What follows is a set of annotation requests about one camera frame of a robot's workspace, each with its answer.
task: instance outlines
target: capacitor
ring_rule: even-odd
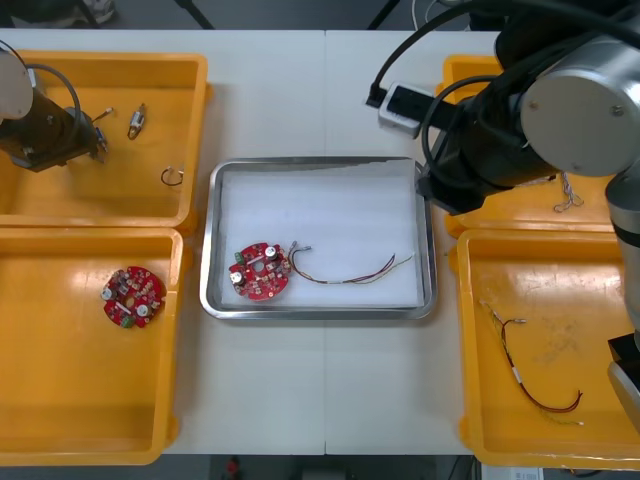
[[[136,323],[136,319],[131,315],[127,315],[122,319],[122,321],[120,321],[120,326],[122,328],[131,328],[135,325],[135,323]]]
[[[136,307],[136,313],[139,317],[146,317],[147,315],[149,315],[149,307],[147,307],[146,305],[138,305]]]
[[[102,299],[106,302],[107,300],[111,300],[114,295],[115,292],[113,290],[111,290],[110,288],[105,288],[104,290],[102,290],[100,297],[102,297]]]
[[[264,249],[264,256],[267,260],[275,260],[278,258],[278,251],[274,247],[267,247]]]
[[[242,285],[244,283],[244,276],[240,272],[231,272],[229,278],[233,285]]]

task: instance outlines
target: small metal part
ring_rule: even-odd
[[[107,115],[109,115],[110,113],[113,113],[113,107],[107,107],[105,109],[104,112],[102,112],[100,115],[98,115],[96,118],[94,118],[93,120],[91,120],[93,123],[96,123],[98,120],[106,117]]]
[[[140,317],[146,317],[147,315],[149,315],[149,307],[147,307],[146,305],[138,305],[136,307],[136,313]]]
[[[142,126],[144,125],[146,114],[147,107],[144,103],[140,105],[140,107],[138,107],[138,110],[133,112],[131,121],[129,122],[129,132],[127,133],[129,140],[135,140],[136,137],[140,134]]]
[[[176,182],[172,182],[170,179],[168,179],[168,177],[170,177],[174,171],[177,171],[178,175],[180,176],[180,180]],[[160,174],[160,181],[168,187],[177,187],[178,185],[181,185],[183,179],[184,179],[184,167],[181,167],[179,170],[175,170],[171,165],[169,165]]]
[[[104,290],[102,290],[102,293],[100,294],[100,297],[104,300],[111,300],[114,296],[115,292],[113,290],[111,290],[110,288],[105,288]]]
[[[231,283],[235,285],[242,285],[244,283],[244,276],[240,272],[231,272],[229,274]]]
[[[273,247],[267,247],[264,249],[264,255],[267,257],[267,260],[275,260],[278,258],[278,251]]]
[[[562,192],[567,197],[565,202],[559,203],[553,207],[556,213],[562,213],[571,207],[581,207],[584,205],[584,200],[580,198],[580,195],[573,191],[571,183],[569,183],[569,176],[566,172],[562,172]]]
[[[532,187],[534,185],[544,185],[545,183],[552,182],[555,179],[556,179],[556,175],[550,175],[548,177],[531,180],[530,182],[521,183],[520,185],[516,185],[516,187]]]
[[[109,153],[107,137],[104,136],[104,133],[102,133],[99,127],[96,127],[96,136],[98,137],[98,145],[100,145],[100,148],[104,150],[104,153]]]

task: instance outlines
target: colored wires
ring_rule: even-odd
[[[507,357],[507,361],[509,362],[509,366],[513,371],[513,375],[515,376],[516,381],[520,386],[520,389],[526,395],[526,397],[531,401],[531,403],[533,403],[536,407],[538,407],[543,413],[569,413],[569,412],[573,412],[576,408],[578,408],[578,405],[580,404],[580,399],[582,398],[582,392],[580,390],[578,390],[577,398],[573,401],[571,405],[567,407],[549,407],[547,405],[544,405],[543,403],[540,403],[538,400],[536,400],[533,397],[533,395],[531,395],[531,393],[529,393],[527,388],[524,386],[524,383],[522,382],[520,373],[518,372],[518,369],[516,368],[513,362],[513,357],[511,356],[511,352],[509,351],[509,347],[507,346],[507,325],[524,324],[524,323],[527,323],[527,321],[524,318],[512,318],[507,321],[503,321],[502,318],[500,318],[500,315],[498,315],[498,313],[493,308],[491,308],[491,306],[487,302],[485,302],[484,300],[480,300],[480,305],[485,307],[491,314],[491,320],[493,322],[494,327],[496,328],[496,331],[500,334],[500,341],[502,342],[502,348],[504,349],[504,353]],[[558,423],[582,425],[582,422],[558,422]]]
[[[291,244],[291,248],[289,249],[289,254],[287,255],[289,257],[289,263],[291,263],[291,269],[301,277],[309,280],[310,282],[320,283],[322,285],[344,285],[348,283],[353,283],[356,285],[366,285],[368,283],[373,283],[380,280],[385,275],[389,274],[394,268],[397,268],[400,265],[407,263],[409,260],[413,258],[413,255],[411,255],[410,257],[405,258],[401,262],[395,263],[396,255],[394,253],[391,256],[391,258],[387,261],[387,263],[385,263],[384,266],[375,273],[364,275],[362,277],[350,278],[348,280],[318,280],[317,278],[312,277],[308,273],[301,271],[296,265],[296,260],[295,260],[296,254],[299,252],[305,252],[308,250],[311,250],[311,247],[299,248],[298,242],[293,242]]]

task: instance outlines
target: tray rim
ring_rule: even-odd
[[[314,165],[328,164],[328,162],[340,163],[345,166],[359,165],[362,163],[383,162],[387,160],[411,160],[415,163],[418,173],[423,167],[415,160],[408,157],[394,156],[286,156],[286,157],[257,157],[257,158],[232,158],[220,163],[211,173],[209,181],[209,197],[207,200],[207,215],[202,246],[202,263],[200,267],[200,303],[204,310],[212,317],[221,320],[416,320],[423,318],[433,309],[437,302],[438,288],[436,275],[435,244],[433,239],[433,224],[431,221],[431,208],[428,201],[417,202],[416,217],[422,219],[424,212],[424,230],[418,228],[420,244],[424,247],[421,256],[426,256],[426,261],[422,262],[423,280],[425,272],[429,278],[431,296],[428,302],[420,307],[411,308],[274,308],[272,310],[236,310],[224,309],[219,305],[213,305],[207,296],[207,287],[212,273],[212,248],[213,239],[218,235],[219,215],[217,208],[218,198],[214,198],[215,187],[219,177],[230,165],[237,164],[271,164],[271,165]],[[426,285],[423,281],[423,289],[426,293]]]

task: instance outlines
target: robotic arm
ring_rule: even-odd
[[[381,109],[386,126],[417,135],[417,129],[407,128],[409,120],[421,125],[428,169],[418,191],[452,215],[480,208],[489,195],[558,172],[616,175],[606,197],[625,264],[625,304],[636,331],[610,341],[614,362],[609,378],[640,432],[638,2],[509,3],[472,0],[422,27],[387,61],[367,103]],[[463,80],[435,99],[408,95],[404,88],[380,89],[386,68],[428,31],[457,16],[456,8],[511,14],[496,41],[504,72]],[[480,94],[459,105],[444,101],[457,88],[487,82]],[[428,144],[431,126],[441,130],[435,153]]]
[[[62,109],[35,85],[35,70],[56,75],[67,86],[74,106]],[[47,65],[25,65],[0,50],[0,149],[19,167],[39,172],[88,153],[99,158],[100,132],[82,112],[71,83]]]

